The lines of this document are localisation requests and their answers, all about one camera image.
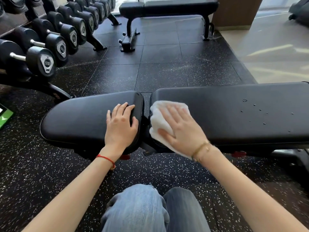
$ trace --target rubber gym floor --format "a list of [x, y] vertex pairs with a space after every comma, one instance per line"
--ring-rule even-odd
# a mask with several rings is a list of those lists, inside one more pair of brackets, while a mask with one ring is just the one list
[[[137, 90], [145, 98], [146, 114], [157, 88], [255, 83], [220, 33], [209, 42], [201, 40], [201, 17], [135, 19], [133, 27], [141, 34], [133, 53], [120, 52], [126, 19], [118, 20], [122, 25], [113, 27], [105, 20], [94, 33], [107, 50], [80, 46], [52, 83], [77, 97]], [[40, 121], [54, 106], [51, 97], [6, 86], [0, 91], [0, 103], [15, 112], [0, 131], [0, 231], [20, 231], [90, 161], [41, 138]], [[281, 159], [227, 157], [309, 228], [308, 175], [302, 168]], [[175, 154], [145, 157], [142, 149], [106, 176], [77, 231], [98, 231], [106, 203], [136, 183], [152, 184], [160, 194], [174, 186], [190, 189], [212, 231], [250, 231], [207, 169]]]

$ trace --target bench frame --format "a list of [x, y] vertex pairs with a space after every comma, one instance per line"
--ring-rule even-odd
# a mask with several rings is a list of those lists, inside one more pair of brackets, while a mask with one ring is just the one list
[[[169, 16], [185, 16], [183, 14], [179, 15], [169, 15]], [[147, 17], [159, 17], [158, 15], [153, 15], [153, 16], [147, 16]], [[211, 28], [211, 36], [214, 36], [214, 24], [210, 22], [208, 15], [203, 16], [204, 19], [204, 33], [202, 35], [202, 39], [203, 41], [209, 41], [210, 38], [208, 37], [209, 34], [209, 30]], [[132, 19], [128, 19], [127, 22], [127, 34], [124, 35], [124, 39], [123, 40], [119, 40], [119, 43], [121, 44], [122, 48], [121, 48], [121, 52], [132, 52], [135, 50], [135, 48], [133, 48], [132, 46], [132, 42], [134, 40], [134, 37], [136, 35], [139, 35], [140, 33], [137, 32], [136, 28], [132, 31], [131, 28], [131, 24], [132, 21], [136, 19], [136, 18], [132, 18]]]

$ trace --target finger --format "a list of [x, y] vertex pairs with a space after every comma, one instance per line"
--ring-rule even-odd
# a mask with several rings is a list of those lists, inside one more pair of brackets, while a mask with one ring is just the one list
[[110, 123], [110, 121], [111, 121], [111, 111], [110, 110], [108, 110], [107, 111], [107, 114], [106, 114], [106, 124], [109, 124]]
[[171, 128], [173, 129], [173, 127], [175, 127], [175, 125], [177, 125], [176, 121], [172, 118], [172, 116], [170, 116], [165, 109], [163, 108], [159, 108], [159, 110], [161, 111], [163, 118], [167, 121], [167, 123], [171, 126]]
[[174, 120], [177, 123], [182, 120], [182, 118], [179, 115], [178, 111], [176, 110], [175, 106], [168, 106], [168, 111], [170, 112], [171, 116], [174, 118]]
[[127, 119], [130, 118], [131, 115], [131, 111], [133, 110], [133, 108], [135, 107], [135, 105], [131, 105], [126, 107], [125, 112], [123, 113], [123, 116], [126, 117]]
[[176, 138], [166, 132], [164, 129], [158, 129], [158, 134], [160, 134], [171, 146], [176, 142]]
[[112, 112], [112, 119], [116, 117], [117, 115], [117, 111], [120, 107], [120, 104], [118, 104], [117, 106], [115, 106], [115, 108], [113, 109], [113, 112]]
[[136, 132], [137, 132], [137, 130], [138, 130], [138, 120], [137, 120], [137, 118], [135, 118], [135, 116], [132, 119], [133, 119], [133, 121], [132, 121], [131, 128], [135, 129]]
[[123, 115], [123, 112], [125, 111], [126, 107], [127, 107], [128, 103], [125, 102], [124, 104], [122, 104], [118, 111], [117, 111], [117, 116], [122, 116]]
[[189, 114], [187, 113], [186, 109], [180, 108], [179, 106], [176, 106], [176, 110], [183, 120], [189, 119]]

